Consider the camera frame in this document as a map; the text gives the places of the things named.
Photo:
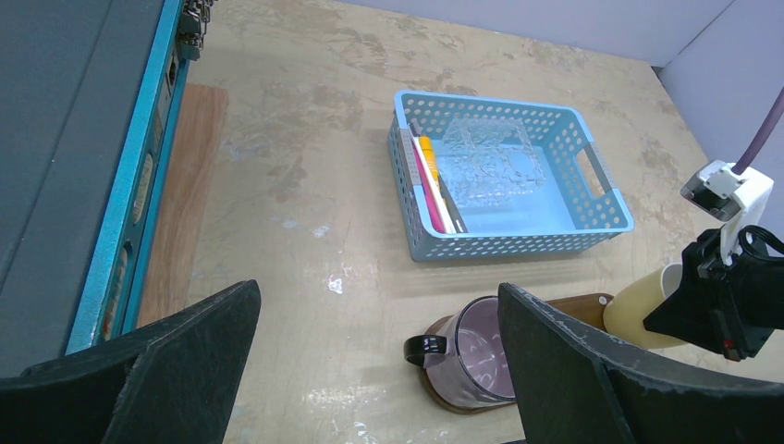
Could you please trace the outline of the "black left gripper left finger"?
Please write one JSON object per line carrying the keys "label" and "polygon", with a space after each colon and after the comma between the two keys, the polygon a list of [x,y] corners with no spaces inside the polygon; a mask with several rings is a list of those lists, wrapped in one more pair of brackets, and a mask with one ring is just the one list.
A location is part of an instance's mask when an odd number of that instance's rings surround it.
{"label": "black left gripper left finger", "polygon": [[1,381],[5,443],[219,443],[261,312],[238,282],[128,334]]}

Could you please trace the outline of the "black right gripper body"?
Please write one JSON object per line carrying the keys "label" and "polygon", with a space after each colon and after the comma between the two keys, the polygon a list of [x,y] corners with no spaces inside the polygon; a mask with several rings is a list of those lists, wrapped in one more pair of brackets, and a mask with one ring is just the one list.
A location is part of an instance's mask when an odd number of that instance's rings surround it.
{"label": "black right gripper body", "polygon": [[754,358],[783,328],[783,241],[766,228],[740,231],[731,265],[708,229],[681,253],[680,284],[644,320],[646,330],[681,339],[731,361]]}

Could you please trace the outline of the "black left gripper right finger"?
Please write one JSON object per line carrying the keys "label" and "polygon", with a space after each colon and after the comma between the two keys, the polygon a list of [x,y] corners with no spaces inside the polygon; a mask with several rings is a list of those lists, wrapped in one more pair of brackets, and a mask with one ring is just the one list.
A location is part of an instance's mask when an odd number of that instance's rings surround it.
{"label": "black left gripper right finger", "polygon": [[529,443],[779,443],[781,384],[684,364],[509,283],[497,319]]}

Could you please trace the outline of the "yellow ceramic mug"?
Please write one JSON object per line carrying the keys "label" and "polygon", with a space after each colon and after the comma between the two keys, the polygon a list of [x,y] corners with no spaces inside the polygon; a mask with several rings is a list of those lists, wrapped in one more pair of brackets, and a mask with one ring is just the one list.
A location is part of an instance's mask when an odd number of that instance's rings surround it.
{"label": "yellow ceramic mug", "polygon": [[621,290],[603,312],[606,332],[644,349],[684,345],[681,339],[648,331],[643,320],[679,287],[682,264],[672,263],[641,277]]}

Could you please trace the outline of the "purple mug with black handle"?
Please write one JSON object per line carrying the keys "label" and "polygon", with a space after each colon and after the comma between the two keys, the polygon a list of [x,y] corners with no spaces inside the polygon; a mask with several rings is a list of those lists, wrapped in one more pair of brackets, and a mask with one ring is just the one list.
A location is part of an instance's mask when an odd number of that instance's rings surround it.
{"label": "purple mug with black handle", "polygon": [[516,402],[497,309],[497,296],[475,299],[405,340],[404,359],[442,408],[476,414]]}

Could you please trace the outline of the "light blue perforated plastic basket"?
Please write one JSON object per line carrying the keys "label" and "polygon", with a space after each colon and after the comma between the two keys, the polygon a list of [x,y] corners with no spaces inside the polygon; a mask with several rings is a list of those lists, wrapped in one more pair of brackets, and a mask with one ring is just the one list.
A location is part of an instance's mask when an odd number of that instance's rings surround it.
{"label": "light blue perforated plastic basket", "polygon": [[[545,170],[538,191],[508,206],[459,209],[466,233],[434,230],[408,123],[436,147],[459,117],[516,119]],[[411,258],[417,262],[577,253],[634,227],[582,115],[574,108],[437,92],[401,90],[387,147]]]}

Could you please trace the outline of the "clear textured glass dish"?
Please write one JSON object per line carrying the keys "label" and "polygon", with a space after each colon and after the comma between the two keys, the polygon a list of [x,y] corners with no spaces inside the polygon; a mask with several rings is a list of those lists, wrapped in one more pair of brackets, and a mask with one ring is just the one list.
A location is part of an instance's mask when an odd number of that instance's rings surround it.
{"label": "clear textured glass dish", "polygon": [[516,119],[453,119],[436,162],[459,209],[508,206],[545,184],[528,131]]}

